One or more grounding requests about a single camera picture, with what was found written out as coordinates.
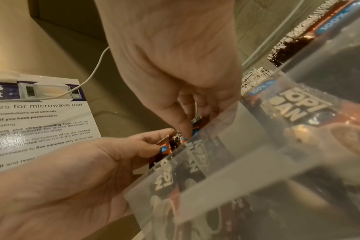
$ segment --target hand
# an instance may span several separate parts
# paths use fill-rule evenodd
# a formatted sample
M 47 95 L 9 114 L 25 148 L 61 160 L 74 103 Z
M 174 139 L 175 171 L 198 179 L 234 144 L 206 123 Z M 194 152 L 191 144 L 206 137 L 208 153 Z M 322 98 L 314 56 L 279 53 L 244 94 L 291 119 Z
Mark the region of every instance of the hand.
M 130 213 L 123 190 L 173 129 L 70 145 L 0 173 L 0 239 L 82 239 Z
M 189 138 L 190 119 L 238 101 L 234 0 L 96 0 L 119 72 L 140 101 Z

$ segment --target white cable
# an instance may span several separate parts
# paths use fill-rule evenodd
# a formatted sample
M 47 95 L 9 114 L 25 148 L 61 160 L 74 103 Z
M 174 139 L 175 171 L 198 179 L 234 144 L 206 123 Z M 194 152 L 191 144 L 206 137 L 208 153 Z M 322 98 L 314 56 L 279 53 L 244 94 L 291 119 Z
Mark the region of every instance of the white cable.
M 49 97 L 49 98 L 32 98 L 32 99 L 6 99 L 6 100 L 0 100 L 0 102 L 33 102 L 33 101 L 42 101 L 42 100 L 51 100 L 51 99 L 55 99 L 55 98 L 60 98 L 62 96 L 65 96 L 67 94 L 70 94 L 74 91 L 76 91 L 77 89 L 81 88 L 85 83 L 87 83 L 92 77 L 93 75 L 96 73 L 98 67 L 100 66 L 101 60 L 104 56 L 104 54 L 106 53 L 106 51 L 109 49 L 109 47 L 107 47 L 100 56 L 100 60 L 98 60 L 98 63 L 96 65 L 96 67 L 94 68 L 93 72 L 90 74 L 90 76 L 88 77 L 88 79 L 86 79 L 83 83 L 81 83 L 80 85 L 78 85 L 77 87 L 71 89 L 70 91 L 63 93 L 61 95 L 57 95 L 57 96 L 53 96 L 53 97 Z
M 269 41 L 271 41 L 271 39 L 274 37 L 274 35 L 291 19 L 291 17 L 293 17 L 293 15 L 295 15 L 295 13 L 297 12 L 297 10 L 301 7 L 301 5 L 303 4 L 305 0 L 300 0 L 300 2 L 296 5 L 296 7 L 293 9 L 293 11 L 288 15 L 288 17 L 286 19 L 284 19 L 284 21 L 275 29 L 275 31 L 273 31 L 270 36 L 264 40 L 264 42 L 254 51 L 253 54 L 251 54 L 251 56 L 246 59 L 246 61 L 244 63 L 242 63 L 242 69 L 245 70 L 249 65 L 252 64 L 253 62 L 253 58 L 258 54 L 258 52 L 261 52 L 268 44 Z

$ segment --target person's left hand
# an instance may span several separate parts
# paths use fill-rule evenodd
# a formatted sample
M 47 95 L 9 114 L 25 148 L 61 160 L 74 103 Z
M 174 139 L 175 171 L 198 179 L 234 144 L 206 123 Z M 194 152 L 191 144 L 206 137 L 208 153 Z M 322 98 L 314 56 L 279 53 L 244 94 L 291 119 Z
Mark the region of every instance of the person's left hand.
M 83 239 L 130 214 L 123 190 L 173 129 L 101 138 L 0 173 L 0 239 Z

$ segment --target wire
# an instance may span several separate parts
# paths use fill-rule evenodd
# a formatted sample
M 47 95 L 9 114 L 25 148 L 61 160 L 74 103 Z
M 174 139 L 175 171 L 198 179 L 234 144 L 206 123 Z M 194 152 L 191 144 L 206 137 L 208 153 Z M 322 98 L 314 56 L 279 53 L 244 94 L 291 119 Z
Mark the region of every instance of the wire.
M 254 57 L 256 57 L 256 55 L 259 52 L 261 52 L 265 47 L 267 47 L 267 45 L 269 44 L 271 39 L 274 37 L 274 35 L 291 19 L 291 17 L 293 17 L 293 15 L 295 15 L 295 13 L 297 12 L 297 10 L 299 10 L 299 8 L 304 3 L 304 1 L 305 0 L 300 0 L 300 2 L 296 5 L 296 7 L 293 9 L 293 11 L 288 15 L 288 17 L 286 19 L 284 19 L 284 21 L 275 29 L 275 31 L 273 31 L 270 34 L 270 36 L 266 40 L 264 40 L 264 42 L 262 42 L 262 44 L 254 51 L 254 53 L 251 54 L 251 56 L 248 59 L 246 59 L 246 61 L 244 63 L 242 63 L 243 70 L 245 70 L 248 66 L 250 66 L 254 62 Z
M 55 99 L 55 98 L 60 98 L 62 96 L 65 96 L 67 94 L 70 94 L 74 91 L 76 91 L 77 89 L 81 88 L 83 85 L 85 85 L 85 83 L 87 83 L 96 73 L 98 67 L 100 66 L 101 60 L 104 57 L 106 51 L 108 51 L 110 47 L 107 47 L 100 56 L 100 59 L 98 60 L 98 63 L 96 65 L 96 67 L 94 68 L 93 72 L 90 74 L 90 76 L 88 77 L 88 79 L 86 79 L 83 83 L 81 83 L 80 85 L 78 85 L 77 87 L 71 89 L 70 91 L 63 93 L 61 95 L 57 95 L 57 96 L 53 96 L 53 97 L 49 97 L 49 98 L 32 98 L 32 99 L 6 99 L 6 100 L 0 100 L 0 102 L 33 102 L 33 101 L 43 101 L 43 100 L 51 100 L 51 99 Z

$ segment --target person's right hand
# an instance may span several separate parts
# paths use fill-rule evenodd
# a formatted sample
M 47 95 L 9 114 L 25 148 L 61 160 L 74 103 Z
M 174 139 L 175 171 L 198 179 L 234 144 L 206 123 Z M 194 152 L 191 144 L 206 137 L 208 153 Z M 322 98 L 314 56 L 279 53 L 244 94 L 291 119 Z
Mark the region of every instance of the person's right hand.
M 96 0 L 111 52 L 140 101 L 182 135 L 239 100 L 234 0 Z

